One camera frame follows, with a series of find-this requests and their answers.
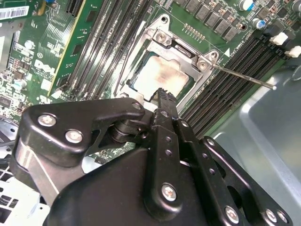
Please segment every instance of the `white sticker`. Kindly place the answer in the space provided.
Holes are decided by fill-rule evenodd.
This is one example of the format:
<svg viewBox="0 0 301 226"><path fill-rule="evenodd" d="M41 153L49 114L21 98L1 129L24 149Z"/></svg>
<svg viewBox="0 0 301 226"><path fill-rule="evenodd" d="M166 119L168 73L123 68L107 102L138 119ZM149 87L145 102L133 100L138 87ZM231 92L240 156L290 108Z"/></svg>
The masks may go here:
<svg viewBox="0 0 301 226"><path fill-rule="evenodd" d="M51 88L51 81L48 81L47 79L43 79L41 84L41 89L49 91Z"/></svg>
<svg viewBox="0 0 301 226"><path fill-rule="evenodd" d="M29 6L0 8L0 20L11 19L20 16L27 16Z"/></svg>

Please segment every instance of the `green circuit board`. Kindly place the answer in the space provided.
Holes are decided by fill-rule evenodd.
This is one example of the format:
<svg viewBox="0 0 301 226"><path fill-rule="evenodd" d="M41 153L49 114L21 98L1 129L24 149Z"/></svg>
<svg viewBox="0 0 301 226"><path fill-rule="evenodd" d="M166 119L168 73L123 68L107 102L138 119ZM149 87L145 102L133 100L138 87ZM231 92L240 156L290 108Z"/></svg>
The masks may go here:
<svg viewBox="0 0 301 226"><path fill-rule="evenodd" d="M237 50L243 46L248 37L255 30L252 20L264 11L266 24L279 21L284 29L295 35L299 27L297 13L291 11L292 2L289 0L275 0L270 8L270 0L257 0L251 11L240 11L237 0L198 0L197 7L193 10L190 4L193 0L156 0L153 1L143 20L145 27L150 25L161 14L168 14L171 18L170 31L187 42L190 46L201 53L212 49L219 52L219 65L224 65ZM22 111L31 105L60 103L70 101L69 90L60 90L64 79L68 78L74 70L80 54L84 48L96 21L97 13L103 10L104 18L107 10L112 8L113 0L81 2L77 16L66 13L68 0L57 0L55 4L46 4L45 12L40 16L32 16L26 19L22 30L17 31L11 43L8 69L0 72L0 114L15 122L20 120ZM36 3L35 11L40 5ZM202 21L197 17L201 6L206 6L211 13L218 16L218 20L225 23L229 29L235 31L231 38L211 26L209 21ZM116 51L112 51L109 59L112 60ZM103 98L111 96L111 87L115 82L118 70L123 60L116 66L106 85ZM91 71L95 70L97 62L93 64ZM281 66L276 64L273 70ZM100 84L106 69L102 70L95 81ZM22 80L21 90L13 84L16 80ZM120 154L109 154L105 159Z"/></svg>

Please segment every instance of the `metal rod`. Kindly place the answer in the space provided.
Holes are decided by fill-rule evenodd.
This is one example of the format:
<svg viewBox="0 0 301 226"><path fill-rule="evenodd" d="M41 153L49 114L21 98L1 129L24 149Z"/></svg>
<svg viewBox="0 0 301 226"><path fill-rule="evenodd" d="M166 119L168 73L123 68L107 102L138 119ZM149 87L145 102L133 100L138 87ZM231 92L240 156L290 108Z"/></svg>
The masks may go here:
<svg viewBox="0 0 301 226"><path fill-rule="evenodd" d="M274 86L274 85L268 84L268 83L266 83L266 82L263 82L263 81L260 81L260 80L254 79L254 78L251 78L251 77L249 77L249 76L247 76L247 75L243 75L243 74L241 74L241 73L238 73L238 72L229 70L229 69L227 69L227 68L220 67L219 65L212 64L212 66L215 67L215 68L217 68L217 69L219 69L219 70L221 70L221 71L223 71L223 72L227 72L227 73L232 74L232 75L235 75L235 76L237 76L237 77L239 77L239 78L242 78L242 79L245 79L245 80L254 82L254 83L259 84L259 85L261 85L261 86L264 86L264 87L266 87L266 88L269 88L269 89L272 89L272 90L276 90L276 89L277 89L277 87Z"/></svg>

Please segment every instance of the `cable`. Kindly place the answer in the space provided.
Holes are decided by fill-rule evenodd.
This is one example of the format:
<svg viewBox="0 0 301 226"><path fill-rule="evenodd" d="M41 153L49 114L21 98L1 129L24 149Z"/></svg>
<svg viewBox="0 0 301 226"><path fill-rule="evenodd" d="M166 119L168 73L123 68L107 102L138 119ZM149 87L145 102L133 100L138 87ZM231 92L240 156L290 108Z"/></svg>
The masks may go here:
<svg viewBox="0 0 301 226"><path fill-rule="evenodd" d="M0 143L0 147L10 146L10 145L14 145L14 144L15 144L15 140L11 140L11 141L8 141L8 142Z"/></svg>

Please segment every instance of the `capacitor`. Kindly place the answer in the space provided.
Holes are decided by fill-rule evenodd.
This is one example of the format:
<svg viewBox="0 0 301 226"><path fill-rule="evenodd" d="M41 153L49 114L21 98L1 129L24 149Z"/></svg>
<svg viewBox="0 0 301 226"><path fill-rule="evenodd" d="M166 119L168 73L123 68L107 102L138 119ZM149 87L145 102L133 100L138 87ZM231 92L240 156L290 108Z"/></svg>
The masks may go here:
<svg viewBox="0 0 301 226"><path fill-rule="evenodd" d="M264 20L261 20L261 19L258 19L258 18L255 18L253 21L252 21L252 26L258 30L261 30L265 27L265 21Z"/></svg>
<svg viewBox="0 0 301 226"><path fill-rule="evenodd" d="M301 0L295 1L295 2L292 4L292 9L293 9L293 11L295 11L295 12L301 12Z"/></svg>
<svg viewBox="0 0 301 226"><path fill-rule="evenodd" d="M253 0L240 0L238 7L242 11L250 11L254 6Z"/></svg>
<svg viewBox="0 0 301 226"><path fill-rule="evenodd" d="M11 86L18 91L21 91L22 89L24 89L26 87L27 83L24 79L20 79L20 80L15 80L14 84L12 84Z"/></svg>

